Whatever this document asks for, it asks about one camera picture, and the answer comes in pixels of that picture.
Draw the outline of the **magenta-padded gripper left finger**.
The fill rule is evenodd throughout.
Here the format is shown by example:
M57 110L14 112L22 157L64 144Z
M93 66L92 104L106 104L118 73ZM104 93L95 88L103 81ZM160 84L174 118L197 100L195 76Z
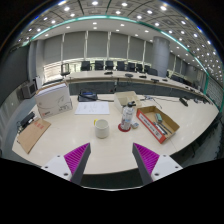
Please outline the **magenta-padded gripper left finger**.
M65 155L55 156L42 169L79 185L90 154L90 144L86 143Z

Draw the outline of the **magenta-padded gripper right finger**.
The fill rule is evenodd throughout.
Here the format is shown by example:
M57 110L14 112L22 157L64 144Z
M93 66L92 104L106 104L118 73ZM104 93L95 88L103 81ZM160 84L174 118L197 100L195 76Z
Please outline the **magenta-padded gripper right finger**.
M182 167L166 154L159 155L137 143L133 144L132 153L144 185L182 169Z

